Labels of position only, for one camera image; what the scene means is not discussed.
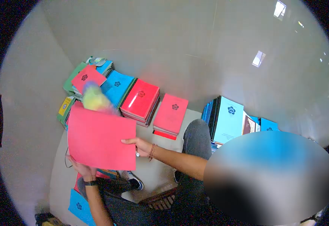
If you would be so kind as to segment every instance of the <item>beaded bracelet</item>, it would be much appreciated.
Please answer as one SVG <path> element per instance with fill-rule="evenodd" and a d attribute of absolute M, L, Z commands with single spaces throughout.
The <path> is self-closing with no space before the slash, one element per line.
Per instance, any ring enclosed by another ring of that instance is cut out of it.
<path fill-rule="evenodd" d="M 152 144 L 152 149 L 151 152 L 149 153 L 148 159 L 149 161 L 151 161 L 153 159 L 153 152 L 156 149 L 157 145 L 156 144 Z"/>

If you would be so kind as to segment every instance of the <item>leg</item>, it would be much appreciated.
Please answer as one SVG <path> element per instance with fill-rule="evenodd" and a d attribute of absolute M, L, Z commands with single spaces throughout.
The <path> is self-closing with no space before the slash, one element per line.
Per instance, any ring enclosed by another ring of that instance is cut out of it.
<path fill-rule="evenodd" d="M 158 211 L 121 197 L 122 192 L 131 189 L 128 181 L 97 178 L 97 183 L 103 204 L 117 225 L 153 225 L 160 220 Z M 79 178 L 77 185 L 81 195 L 88 199 L 83 178 Z"/>
<path fill-rule="evenodd" d="M 183 136 L 182 152 L 209 159 L 212 155 L 209 127 L 205 121 L 196 119 L 192 121 Z M 207 196 L 203 182 L 186 174 L 181 174 L 175 194 L 171 212 L 181 212 L 184 208 L 196 208 L 207 205 Z"/>

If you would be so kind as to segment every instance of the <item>shoe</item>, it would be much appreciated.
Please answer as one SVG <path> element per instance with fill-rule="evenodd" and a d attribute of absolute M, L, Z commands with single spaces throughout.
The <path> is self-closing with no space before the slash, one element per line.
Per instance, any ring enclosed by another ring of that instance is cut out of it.
<path fill-rule="evenodd" d="M 118 172 L 122 178 L 125 178 L 131 183 L 133 189 L 138 191 L 144 189 L 144 184 L 131 171 L 119 170 Z"/>
<path fill-rule="evenodd" d="M 175 182 L 178 184 L 178 181 L 180 180 L 180 177 L 181 177 L 181 172 L 178 171 L 178 170 L 175 170 L 173 172 L 173 178 L 175 179 Z"/>

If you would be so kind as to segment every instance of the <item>white wall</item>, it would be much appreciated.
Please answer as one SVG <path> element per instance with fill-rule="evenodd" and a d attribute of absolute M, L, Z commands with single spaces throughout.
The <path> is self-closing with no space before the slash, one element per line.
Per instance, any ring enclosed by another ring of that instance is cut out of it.
<path fill-rule="evenodd" d="M 12 40 L 0 72 L 0 167 L 28 225 L 35 225 L 35 210 L 49 207 L 51 170 L 63 133 L 56 114 L 66 97 L 62 85 L 73 69 L 41 6 L 35 7 Z"/>
<path fill-rule="evenodd" d="M 51 0 L 44 12 L 72 64 L 107 57 L 119 72 L 188 99 L 189 109 L 220 94 L 329 144 L 329 42 L 301 1 L 282 1 L 282 21 L 276 2 Z M 266 57 L 257 68 L 259 50 Z"/>

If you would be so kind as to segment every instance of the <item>cable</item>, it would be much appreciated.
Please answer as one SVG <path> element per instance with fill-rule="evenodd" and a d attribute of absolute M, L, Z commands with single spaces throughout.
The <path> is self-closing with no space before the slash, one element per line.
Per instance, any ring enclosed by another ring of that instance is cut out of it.
<path fill-rule="evenodd" d="M 68 165 L 66 164 L 66 154 L 68 153 L 68 150 L 69 150 L 69 147 L 66 149 L 65 156 L 64 156 L 64 162 L 65 162 L 66 168 L 70 168 L 70 167 L 73 166 L 73 165 L 71 165 L 71 166 L 68 167 Z"/>

